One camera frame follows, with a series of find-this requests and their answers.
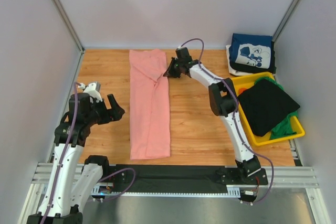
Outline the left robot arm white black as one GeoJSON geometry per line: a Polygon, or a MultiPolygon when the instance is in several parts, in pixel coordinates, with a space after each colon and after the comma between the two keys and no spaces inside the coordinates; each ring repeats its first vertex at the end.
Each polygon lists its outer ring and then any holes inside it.
{"type": "Polygon", "coordinates": [[[69,110],[55,129],[54,161],[44,200],[27,223],[83,222],[83,208],[91,191],[97,182],[106,182],[111,171],[106,156],[91,155],[79,179],[74,180],[86,138],[93,125],[119,121],[125,113],[113,94],[107,98],[110,108],[88,93],[71,95],[69,110]]]}

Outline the pink t shirt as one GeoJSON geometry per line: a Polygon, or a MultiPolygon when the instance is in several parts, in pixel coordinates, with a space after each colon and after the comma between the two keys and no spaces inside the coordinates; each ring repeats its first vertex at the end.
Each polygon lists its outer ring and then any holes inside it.
{"type": "Polygon", "coordinates": [[[171,155],[169,81],[165,52],[129,51],[130,158],[171,155]]]}

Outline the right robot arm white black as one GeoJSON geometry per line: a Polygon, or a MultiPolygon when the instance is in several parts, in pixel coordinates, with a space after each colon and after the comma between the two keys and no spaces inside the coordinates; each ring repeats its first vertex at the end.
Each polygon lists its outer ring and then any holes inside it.
{"type": "Polygon", "coordinates": [[[238,168],[236,177],[243,184],[250,183],[261,170],[261,164],[248,143],[240,121],[238,99],[232,80],[210,72],[199,60],[192,59],[186,47],[177,48],[175,53],[176,57],[172,58],[164,76],[179,78],[184,74],[208,89],[211,111],[222,120],[234,147],[238,168]]]}

